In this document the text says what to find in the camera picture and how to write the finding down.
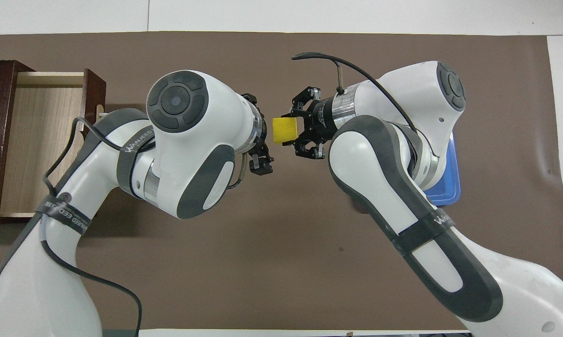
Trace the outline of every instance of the brown mat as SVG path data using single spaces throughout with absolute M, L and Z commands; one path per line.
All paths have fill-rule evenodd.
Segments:
M 454 136 L 462 195 L 446 208 L 477 243 L 563 279 L 563 190 L 545 37 L 144 32 L 0 36 L 0 59 L 37 71 L 90 68 L 110 109 L 142 107 L 170 71 L 214 75 L 250 92 L 271 124 L 308 85 L 334 92 L 322 51 L 380 75 L 441 60 L 467 110 Z M 345 70 L 345 83 L 362 78 Z M 120 190 L 80 242 L 78 265 L 144 304 L 144 329 L 460 329 L 373 220 L 356 213 L 327 161 L 271 144 L 273 175 L 248 175 L 212 211 L 176 220 Z M 0 226 L 0 262 L 21 226 Z M 85 282 L 105 328 L 133 328 L 133 301 Z

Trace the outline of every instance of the open drawer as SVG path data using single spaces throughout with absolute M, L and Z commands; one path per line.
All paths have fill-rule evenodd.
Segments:
M 27 222 L 48 193 L 42 175 L 65 148 L 73 118 L 95 123 L 103 111 L 106 83 L 86 69 L 35 72 L 17 61 L 0 61 L 0 223 Z M 83 143 L 76 136 L 51 175 L 56 183 Z

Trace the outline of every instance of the yellow sponge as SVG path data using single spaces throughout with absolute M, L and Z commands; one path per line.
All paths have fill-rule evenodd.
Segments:
M 298 122 L 295 117 L 273 118 L 273 143 L 281 144 L 298 138 Z

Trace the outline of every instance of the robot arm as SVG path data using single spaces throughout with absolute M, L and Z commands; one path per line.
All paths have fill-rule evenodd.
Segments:
M 95 134 L 86 137 L 55 195 L 39 205 L 0 269 L 0 336 L 101 336 L 80 277 L 49 258 L 41 242 L 75 267 L 78 240 L 117 186 L 187 219 L 219 201 L 235 154 L 253 158 L 252 172 L 270 173 L 273 158 L 255 103 L 209 75 L 177 71 L 150 90 L 149 119 L 136 109 L 100 119 L 96 130 L 115 148 Z
M 447 140 L 465 107 L 455 72 L 424 62 L 379 82 L 416 131 L 365 81 L 315 99 L 306 113 L 292 110 L 285 117 L 302 114 L 305 132 L 322 132 L 303 132 L 284 145 L 294 145 L 298 154 L 302 140 L 320 145 L 333 135 L 334 181 L 367 209 L 423 284 L 474 336 L 563 337 L 563 282 L 537 264 L 480 247 L 423 192 L 444 172 Z

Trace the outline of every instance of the blue container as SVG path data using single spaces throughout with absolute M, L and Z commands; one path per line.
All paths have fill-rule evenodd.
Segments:
M 458 160 L 454 136 L 450 135 L 446 158 L 446 170 L 435 186 L 425 190 L 429 200 L 435 205 L 451 205 L 461 197 L 461 179 L 458 175 Z

